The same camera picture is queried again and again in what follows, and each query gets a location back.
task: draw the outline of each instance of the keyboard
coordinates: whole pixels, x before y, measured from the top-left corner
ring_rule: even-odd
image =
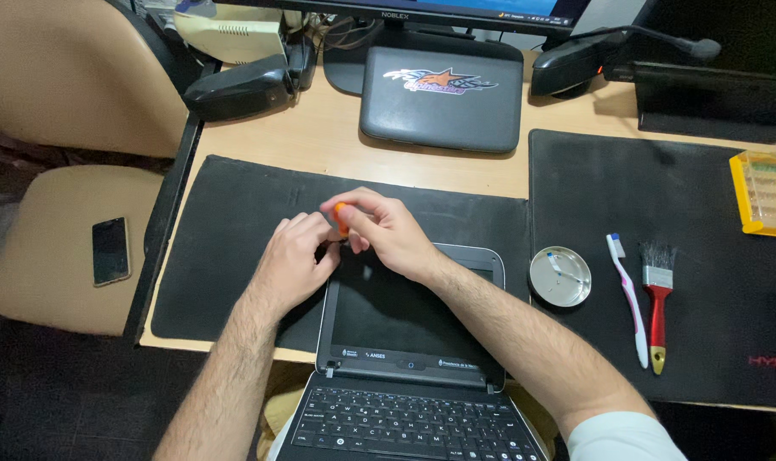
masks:
[[[509,403],[316,387],[293,445],[414,458],[538,461]]]

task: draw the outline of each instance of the desk surface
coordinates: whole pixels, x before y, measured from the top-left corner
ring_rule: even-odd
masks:
[[[524,95],[536,52],[525,54]],[[527,96],[522,102],[520,142],[509,154],[486,155],[391,143],[367,138],[358,129],[360,99],[333,89],[322,66],[311,89],[301,93],[289,107],[244,120],[208,123],[201,133],[192,159],[189,180],[193,180],[209,154],[247,162],[278,166],[301,172],[336,175],[362,181],[376,181],[427,189],[512,198],[529,196],[529,131],[542,128],[584,134],[601,134],[647,140],[704,143],[740,149],[776,151],[776,145],[711,140],[676,134],[638,130],[634,86],[607,82],[601,76],[593,81],[591,92],[577,99],[562,101],[551,97]],[[154,336],[150,326],[157,289],[163,281],[168,248],[174,243],[177,219],[186,205],[193,181],[184,189],[157,283],[140,337],[144,346],[208,351],[209,341],[171,340]],[[304,351],[275,351],[275,359],[314,362],[316,355]]]

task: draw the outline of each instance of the laptop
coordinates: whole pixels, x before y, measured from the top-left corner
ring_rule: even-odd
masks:
[[[483,152],[519,143],[524,63],[506,44],[465,42],[477,56],[374,46],[368,51],[359,127],[371,137]]]
[[[436,246],[504,288],[494,251]],[[342,256],[326,288],[316,372],[277,460],[546,461],[503,393],[504,369],[447,305],[374,252]]]

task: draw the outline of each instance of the chair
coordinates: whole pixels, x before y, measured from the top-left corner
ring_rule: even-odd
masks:
[[[170,65],[153,33],[104,0],[0,2],[0,130],[29,143],[174,157],[188,116],[179,90],[199,70]],[[121,335],[162,180],[103,165],[35,178],[0,251],[0,315]],[[95,288],[91,228],[119,216],[132,275]]]

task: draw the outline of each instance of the desk mat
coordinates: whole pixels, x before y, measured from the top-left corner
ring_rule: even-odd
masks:
[[[587,300],[557,317],[649,399],[776,406],[776,238],[741,232],[729,171],[740,151],[543,130],[529,146],[533,250],[571,248],[593,274]],[[639,365],[613,232],[647,325],[638,243],[679,249],[660,376]]]
[[[180,216],[152,318],[165,338],[216,341],[283,217],[312,213],[361,185],[401,199],[434,242],[491,248],[507,291],[529,296],[527,201],[293,172],[216,155],[203,161]],[[280,324],[276,345],[315,352],[325,287]]]

